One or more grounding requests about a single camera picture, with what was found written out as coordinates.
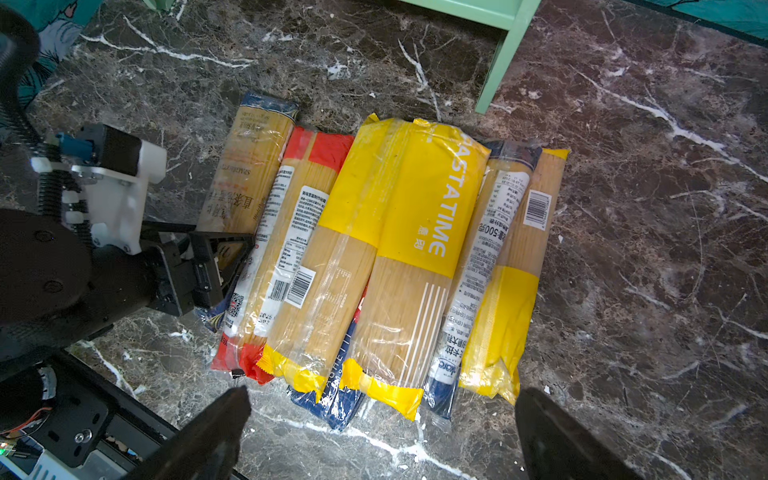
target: blue pasta package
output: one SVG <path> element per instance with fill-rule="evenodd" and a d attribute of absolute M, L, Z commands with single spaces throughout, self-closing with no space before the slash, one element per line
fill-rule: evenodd
<path fill-rule="evenodd" d="M 363 300 L 366 298 L 366 291 L 363 291 L 360 303 L 357 305 L 357 310 L 355 310 L 355 315 L 346 331 L 344 342 L 341 345 L 341 349 L 339 349 L 339 355 L 336 356 L 336 361 L 333 363 L 333 369 L 331 369 L 331 373 L 328 375 L 328 383 L 326 384 L 326 389 L 323 390 L 323 396 L 320 398 L 320 401 L 316 401 L 317 395 L 315 392 L 300 393 L 291 389 L 290 399 L 293 403 L 309 410 L 317 418 L 325 420 L 334 430 L 341 431 L 346 428 L 360 408 L 363 397 L 365 397 L 365 394 L 359 390 L 340 389 L 339 383 L 341 382 L 341 368 L 349 350 L 349 341 L 352 339 L 352 334 L 357 326 L 357 320 L 360 318 L 360 309 L 362 308 Z"/>

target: screw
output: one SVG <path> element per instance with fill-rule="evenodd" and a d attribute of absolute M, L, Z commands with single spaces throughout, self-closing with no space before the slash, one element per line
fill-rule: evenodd
<path fill-rule="evenodd" d="M 91 430 L 90 430 L 90 429 L 85 429 L 85 430 L 83 430 L 82 432 L 80 432 L 80 433 L 78 433 L 78 434 L 76 434 L 76 435 L 74 436 L 74 442 L 75 442 L 75 443 L 86 443 L 86 442 L 90 442 L 90 441 L 91 441 L 91 439 L 93 438 L 93 436 L 94 436 L 94 435 L 93 435 L 93 433 L 91 432 Z"/>
<path fill-rule="evenodd" d="M 35 232 L 35 240 L 38 242 L 50 242 L 53 240 L 53 233 L 47 230 L 38 230 Z"/>
<path fill-rule="evenodd" d="M 46 293 L 59 293 L 64 289 L 64 284 L 58 280 L 49 280 L 43 285 L 43 291 Z"/>

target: teal fabric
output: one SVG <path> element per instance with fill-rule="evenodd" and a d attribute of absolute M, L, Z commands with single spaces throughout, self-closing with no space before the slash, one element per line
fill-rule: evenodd
<path fill-rule="evenodd" d="M 768 40 L 768 0 L 647 1 Z"/>
<path fill-rule="evenodd" d="M 18 87 L 19 103 L 27 108 L 78 39 L 101 0 L 0 0 L 0 3 L 22 14 L 40 36 L 38 60 Z M 0 123 L 0 140 L 6 135 L 5 126 Z"/>

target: yellow label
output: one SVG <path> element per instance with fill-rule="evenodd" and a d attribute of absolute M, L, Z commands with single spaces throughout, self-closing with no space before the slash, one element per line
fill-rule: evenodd
<path fill-rule="evenodd" d="M 490 152 L 456 127 L 413 123 L 378 255 L 453 278 Z"/>
<path fill-rule="evenodd" d="M 297 392 L 315 392 L 315 402 L 320 401 L 328 383 L 326 377 L 301 369 L 297 363 L 280 355 L 269 345 L 264 346 L 264 354 L 257 362 L 257 366 L 270 375 L 284 377 Z"/>
<path fill-rule="evenodd" d="M 424 396 L 423 389 L 392 386 L 366 375 L 353 359 L 344 362 L 339 388 L 360 390 L 372 399 L 391 406 L 411 422 L 416 420 L 416 411 Z"/>
<path fill-rule="evenodd" d="M 464 351 L 459 386 L 491 398 L 501 393 L 515 403 L 520 393 L 517 367 L 537 289 L 538 278 L 530 273 L 509 266 L 494 269 Z"/>
<path fill-rule="evenodd" d="M 379 246 L 384 214 L 412 124 L 369 117 L 360 127 L 318 225 Z"/>
<path fill-rule="evenodd" d="M 571 153 L 570 150 L 565 149 L 552 150 L 551 148 L 542 148 L 541 150 L 546 154 L 554 155 L 556 157 L 562 158 L 563 160 L 567 160 L 568 154 Z"/>

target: white bracket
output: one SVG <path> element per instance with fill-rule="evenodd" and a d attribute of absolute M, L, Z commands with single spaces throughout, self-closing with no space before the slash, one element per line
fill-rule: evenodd
<path fill-rule="evenodd" d="M 32 165 L 32 170 L 38 174 L 50 174 L 53 170 L 69 170 L 69 165 L 52 162 L 48 157 L 32 157 L 29 163 Z"/>
<path fill-rule="evenodd" d="M 130 255 L 141 252 L 139 234 L 147 188 L 165 178 L 166 163 L 164 148 L 142 140 L 136 177 L 102 167 L 72 165 L 73 172 L 95 180 L 82 187 L 96 247 L 115 245 Z"/>

